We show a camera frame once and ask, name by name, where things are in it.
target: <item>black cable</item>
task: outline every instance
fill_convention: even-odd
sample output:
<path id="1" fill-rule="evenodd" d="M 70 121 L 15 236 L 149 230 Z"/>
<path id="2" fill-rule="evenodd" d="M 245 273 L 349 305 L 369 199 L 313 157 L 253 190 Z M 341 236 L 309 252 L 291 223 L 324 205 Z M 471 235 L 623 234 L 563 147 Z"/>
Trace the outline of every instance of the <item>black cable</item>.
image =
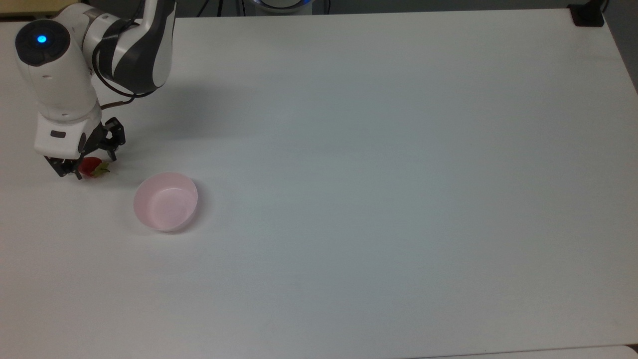
<path id="1" fill-rule="evenodd" d="M 125 93 L 125 92 L 122 92 L 122 91 L 116 89 L 115 87 L 111 86 L 111 84 L 109 84 L 104 79 L 104 77 L 102 77 L 102 74 L 100 73 L 100 70 L 98 68 L 98 53 L 100 52 L 101 45 L 102 45 L 102 43 L 100 42 L 97 46 L 95 46 L 95 49 L 93 50 L 93 56 L 91 56 L 91 64 L 93 65 L 93 71 L 95 72 L 95 75 L 100 79 L 100 81 L 102 81 L 102 83 L 106 87 L 108 87 L 111 91 L 117 93 L 118 95 L 126 96 L 126 97 L 129 97 L 129 98 L 145 97 L 145 96 L 148 96 L 151 93 L 155 92 L 155 90 L 153 90 L 153 91 L 149 91 L 149 92 L 141 93 L 141 94 Z"/>
<path id="2" fill-rule="evenodd" d="M 206 9 L 206 5 L 208 5 L 208 1 L 209 0 L 204 1 L 204 5 L 202 5 L 202 8 L 200 9 L 200 12 L 197 13 L 197 17 L 202 15 L 202 13 L 204 12 L 204 9 Z"/>
<path id="3" fill-rule="evenodd" d="M 100 106 L 101 110 L 105 110 L 105 109 L 110 109 L 112 107 L 117 107 L 117 106 L 121 106 L 121 105 L 128 105 L 129 103 L 133 102 L 133 100 L 135 99 L 135 97 L 131 97 L 126 101 L 117 101 L 117 102 L 111 102 L 111 103 L 107 103 L 106 105 L 102 105 Z"/>
<path id="4" fill-rule="evenodd" d="M 219 5 L 217 5 L 217 17 L 221 17 L 221 8 L 224 6 L 224 0 L 219 0 Z"/>
<path id="5" fill-rule="evenodd" d="M 138 17 L 138 15 L 140 15 L 140 12 L 142 11 L 142 9 L 144 9 L 144 3 L 145 3 L 145 0 L 140 0 L 140 3 L 137 6 L 137 9 L 135 10 L 135 13 L 133 14 L 133 16 L 131 16 L 129 21 L 120 29 L 120 31 L 119 31 L 120 34 L 123 33 L 125 30 L 127 30 L 129 27 L 131 27 L 135 23 L 135 19 Z M 151 93 L 155 92 L 155 90 L 153 90 L 153 91 L 149 91 L 149 92 L 142 93 L 142 94 L 125 93 L 125 92 L 120 91 L 120 90 L 116 89 L 115 87 L 111 86 L 111 84 L 109 84 L 106 81 L 106 79 L 104 79 L 104 77 L 100 73 L 100 69 L 98 68 L 98 53 L 100 52 L 101 46 L 102 46 L 102 42 L 99 42 L 97 44 L 97 46 L 95 46 L 95 49 L 93 50 L 93 54 L 91 56 L 91 64 L 93 65 L 93 72 L 95 72 L 95 75 L 100 79 L 100 81 L 102 81 L 102 83 L 106 87 L 108 87 L 111 91 L 117 93 L 118 95 L 126 96 L 126 97 L 129 98 L 129 100 L 126 100 L 126 101 L 118 101 L 118 102 L 107 103 L 106 105 L 100 106 L 101 109 L 109 109 L 111 107 L 126 105 L 126 104 L 129 104 L 129 103 L 133 102 L 133 100 L 136 99 L 136 98 L 145 97 L 145 96 L 148 96 Z"/>
<path id="6" fill-rule="evenodd" d="M 129 27 L 131 27 L 135 23 L 135 20 L 144 9 L 145 2 L 146 2 L 145 0 L 140 0 L 140 3 L 137 5 L 137 9 L 135 10 L 135 13 L 133 14 L 133 16 L 131 16 L 130 19 L 128 19 L 128 22 L 120 29 L 120 33 L 125 32 Z"/>

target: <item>pink bowl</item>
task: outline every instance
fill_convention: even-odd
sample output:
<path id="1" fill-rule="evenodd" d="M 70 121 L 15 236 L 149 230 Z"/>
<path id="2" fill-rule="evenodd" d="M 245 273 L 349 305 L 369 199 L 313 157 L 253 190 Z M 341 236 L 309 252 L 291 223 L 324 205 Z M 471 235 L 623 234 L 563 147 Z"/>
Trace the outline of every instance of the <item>pink bowl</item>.
<path id="1" fill-rule="evenodd" d="M 197 187 L 190 178 L 176 172 L 147 178 L 133 198 L 133 210 L 140 222 L 163 232 L 184 227 L 196 207 Z"/>

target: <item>strawberry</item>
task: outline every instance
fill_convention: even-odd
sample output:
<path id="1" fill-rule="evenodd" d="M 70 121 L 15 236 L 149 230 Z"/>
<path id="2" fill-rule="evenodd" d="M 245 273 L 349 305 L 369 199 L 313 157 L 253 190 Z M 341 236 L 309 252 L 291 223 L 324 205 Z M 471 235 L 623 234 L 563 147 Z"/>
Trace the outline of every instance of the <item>strawberry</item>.
<path id="1" fill-rule="evenodd" d="M 108 170 L 108 162 L 102 162 L 97 157 L 84 157 L 82 163 L 78 166 L 78 171 L 88 178 L 97 178 L 110 172 Z"/>

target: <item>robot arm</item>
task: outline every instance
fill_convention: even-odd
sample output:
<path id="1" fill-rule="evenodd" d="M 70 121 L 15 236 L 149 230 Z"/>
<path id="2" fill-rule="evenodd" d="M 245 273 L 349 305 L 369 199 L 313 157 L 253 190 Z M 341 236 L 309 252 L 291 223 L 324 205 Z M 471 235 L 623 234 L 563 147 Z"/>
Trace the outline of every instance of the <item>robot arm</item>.
<path id="1" fill-rule="evenodd" d="M 170 72 L 175 7 L 174 0 L 147 0 L 137 25 L 73 4 L 19 31 L 17 64 L 38 104 L 35 148 L 58 175 L 80 178 L 77 166 L 98 148 L 115 160 L 115 150 L 126 142 L 124 129 L 115 118 L 101 123 L 91 72 L 131 91 L 106 83 L 131 99 L 162 86 Z"/>

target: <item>white table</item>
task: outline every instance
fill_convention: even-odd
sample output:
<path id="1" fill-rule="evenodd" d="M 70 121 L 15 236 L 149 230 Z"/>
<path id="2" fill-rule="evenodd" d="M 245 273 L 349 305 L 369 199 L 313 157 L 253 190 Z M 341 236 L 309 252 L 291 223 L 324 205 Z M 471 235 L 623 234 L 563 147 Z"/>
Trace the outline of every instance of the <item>white table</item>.
<path id="1" fill-rule="evenodd" d="M 19 27 L 0 24 L 0 49 Z M 606 26 L 178 19 L 166 86 L 105 112 L 128 143 L 93 181 L 33 151 L 33 100 L 10 51 L 0 64 L 2 358 L 638 342 L 638 96 Z M 202 194 L 181 233 L 133 214 L 163 171 Z"/>

